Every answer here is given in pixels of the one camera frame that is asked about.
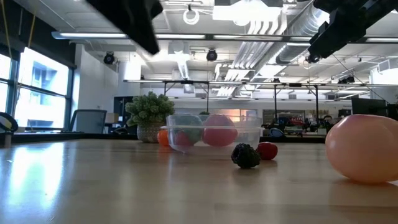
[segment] ceiling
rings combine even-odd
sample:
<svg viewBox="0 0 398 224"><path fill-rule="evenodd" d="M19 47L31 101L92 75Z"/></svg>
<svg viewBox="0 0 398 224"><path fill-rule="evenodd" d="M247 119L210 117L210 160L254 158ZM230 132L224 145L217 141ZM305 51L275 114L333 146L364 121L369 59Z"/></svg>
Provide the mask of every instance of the ceiling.
<svg viewBox="0 0 398 224"><path fill-rule="evenodd" d="M212 10L214 0L201 0L202 5L199 9ZM50 24L59 31L64 32L119 32L105 18L93 10L84 0L15 0L30 12L36 12L37 16ZM298 2L296 7L287 11L287 20L291 21L306 5L305 2ZM249 26L237 26L232 21L214 21L211 15L200 13L200 20L195 25L188 25L183 21L186 6L166 6L163 14L153 20L156 33L202 33L202 34L246 34ZM368 29L367 35L377 36L397 36L398 26L396 21L398 14L390 13L381 19L377 24ZM170 41L160 41L160 54L167 55ZM233 61L239 52L242 42L216 42L216 41L187 41L191 60L187 62L190 70L208 70L214 72L216 64L206 61L208 49L216 49L218 60L221 62ZM108 47L121 46L129 49L128 46L134 45L130 40L92 40L83 42L86 50L95 51L98 55L104 55L104 50ZM151 75L161 73L171 73L178 68L177 63L168 60L167 57L151 57L142 49L137 47L136 52L142 57L144 66L142 73ZM115 52L121 60L128 60L131 56L128 51ZM347 45L335 53L338 60L348 69L355 68L356 75L363 81L368 81L369 68L375 63L381 62L386 57L398 56L398 45ZM346 71L337 59L330 57L322 60L308 69L308 65L303 62L305 54L293 62L294 66L288 66L280 76L282 82L328 82L330 77Z"/></svg>

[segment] desk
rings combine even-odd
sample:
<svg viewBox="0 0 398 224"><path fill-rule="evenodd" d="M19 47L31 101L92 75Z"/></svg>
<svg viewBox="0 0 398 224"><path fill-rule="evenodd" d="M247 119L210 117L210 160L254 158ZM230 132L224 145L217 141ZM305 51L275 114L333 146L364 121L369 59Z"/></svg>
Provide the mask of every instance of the desk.
<svg viewBox="0 0 398 224"><path fill-rule="evenodd" d="M323 144L278 146L253 170L137 141L0 149L0 223L397 223L398 182L344 179Z"/></svg>

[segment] pink ball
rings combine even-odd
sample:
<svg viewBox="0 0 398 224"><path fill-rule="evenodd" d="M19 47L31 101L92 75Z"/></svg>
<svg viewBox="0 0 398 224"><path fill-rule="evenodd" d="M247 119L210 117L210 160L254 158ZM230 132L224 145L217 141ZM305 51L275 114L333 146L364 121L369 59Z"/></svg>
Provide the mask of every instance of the pink ball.
<svg viewBox="0 0 398 224"><path fill-rule="evenodd" d="M398 122L382 116L348 116L328 133L326 155L335 170L355 181L398 180Z"/></svg>

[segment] plant pot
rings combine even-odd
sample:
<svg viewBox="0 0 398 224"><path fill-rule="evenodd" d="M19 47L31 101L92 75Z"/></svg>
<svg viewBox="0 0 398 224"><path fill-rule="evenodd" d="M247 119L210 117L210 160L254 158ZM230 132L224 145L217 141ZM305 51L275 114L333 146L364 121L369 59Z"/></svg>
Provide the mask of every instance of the plant pot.
<svg viewBox="0 0 398 224"><path fill-rule="evenodd" d="M137 137L143 143L158 143L157 133L160 130L162 124L148 124L148 125L138 125L137 127Z"/></svg>

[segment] green plant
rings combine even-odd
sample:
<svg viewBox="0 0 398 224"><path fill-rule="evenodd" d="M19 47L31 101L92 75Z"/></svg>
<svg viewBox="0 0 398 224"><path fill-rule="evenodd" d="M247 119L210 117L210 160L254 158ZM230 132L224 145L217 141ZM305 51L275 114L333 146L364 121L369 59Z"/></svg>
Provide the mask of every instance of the green plant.
<svg viewBox="0 0 398 224"><path fill-rule="evenodd" d="M155 93L149 92L148 95L134 97L132 103L126 104L126 111L131 113L131 117L127 121L128 126L164 124L166 117L174 114L174 103L163 94L157 96Z"/></svg>

